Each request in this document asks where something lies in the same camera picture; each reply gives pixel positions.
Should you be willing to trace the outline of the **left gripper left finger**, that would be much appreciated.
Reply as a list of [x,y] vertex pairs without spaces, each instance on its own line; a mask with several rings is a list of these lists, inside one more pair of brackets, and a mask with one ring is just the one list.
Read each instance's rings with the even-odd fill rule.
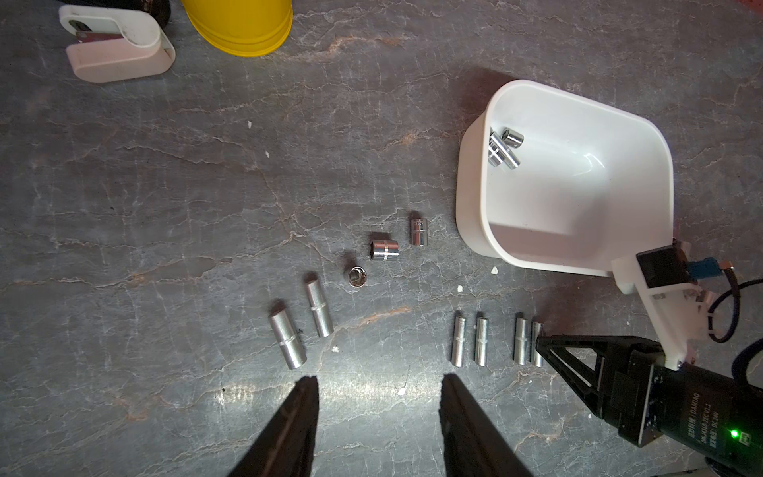
[[318,417],[318,379],[303,377],[229,476],[310,476]]

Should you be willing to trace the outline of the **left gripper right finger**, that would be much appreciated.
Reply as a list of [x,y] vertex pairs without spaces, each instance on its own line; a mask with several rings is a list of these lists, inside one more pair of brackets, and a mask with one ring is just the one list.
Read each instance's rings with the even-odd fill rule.
[[439,418],[447,476],[532,476],[455,374],[441,382]]

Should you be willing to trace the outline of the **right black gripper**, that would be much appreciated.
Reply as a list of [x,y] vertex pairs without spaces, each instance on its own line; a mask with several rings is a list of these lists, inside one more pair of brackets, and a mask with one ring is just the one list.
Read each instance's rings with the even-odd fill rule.
[[[596,355],[593,368],[571,349]],[[538,351],[584,405],[643,447],[665,435],[742,476],[762,474],[762,390],[694,366],[673,371],[635,336],[542,336]]]

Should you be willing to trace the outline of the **thick chrome deep socket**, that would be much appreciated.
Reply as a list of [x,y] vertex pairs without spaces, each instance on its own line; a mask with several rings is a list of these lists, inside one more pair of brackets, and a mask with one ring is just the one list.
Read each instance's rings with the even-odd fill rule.
[[307,361],[306,352],[287,310],[274,311],[269,323],[287,367],[290,370],[302,367]]

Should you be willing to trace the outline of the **long stepped chrome socket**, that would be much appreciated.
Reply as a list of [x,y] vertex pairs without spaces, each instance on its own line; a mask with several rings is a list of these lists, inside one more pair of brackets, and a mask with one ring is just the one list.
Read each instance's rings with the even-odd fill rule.
[[328,302],[319,279],[308,280],[306,282],[306,291],[318,336],[321,338],[329,337],[334,332],[334,326]]

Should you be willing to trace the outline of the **white plastic storage box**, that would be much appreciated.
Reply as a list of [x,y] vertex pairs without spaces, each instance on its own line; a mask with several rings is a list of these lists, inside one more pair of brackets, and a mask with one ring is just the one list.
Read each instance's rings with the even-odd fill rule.
[[[492,130],[524,135],[521,165],[488,161]],[[612,262],[671,244],[673,158],[641,116],[534,81],[503,85],[464,133],[457,230],[518,268],[608,276]]]

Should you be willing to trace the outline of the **round chrome socket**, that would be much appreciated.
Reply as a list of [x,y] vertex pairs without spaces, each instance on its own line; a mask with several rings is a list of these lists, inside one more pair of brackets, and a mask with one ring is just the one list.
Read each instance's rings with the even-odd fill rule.
[[361,266],[353,266],[347,271],[347,280],[353,288],[365,286],[367,279],[367,272]]

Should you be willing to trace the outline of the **wide chrome socket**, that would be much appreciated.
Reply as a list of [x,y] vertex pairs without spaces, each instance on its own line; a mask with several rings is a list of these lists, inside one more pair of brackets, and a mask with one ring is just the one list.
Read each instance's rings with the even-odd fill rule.
[[401,253],[399,243],[395,240],[372,240],[370,244],[371,260],[396,260]]

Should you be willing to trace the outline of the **short knurled chrome socket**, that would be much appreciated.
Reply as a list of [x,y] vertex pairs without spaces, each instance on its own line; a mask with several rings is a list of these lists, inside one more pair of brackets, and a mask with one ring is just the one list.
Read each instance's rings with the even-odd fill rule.
[[509,169],[516,169],[521,165],[521,161],[512,148],[507,146],[494,130],[489,136],[487,154],[488,161],[493,167],[506,166]]

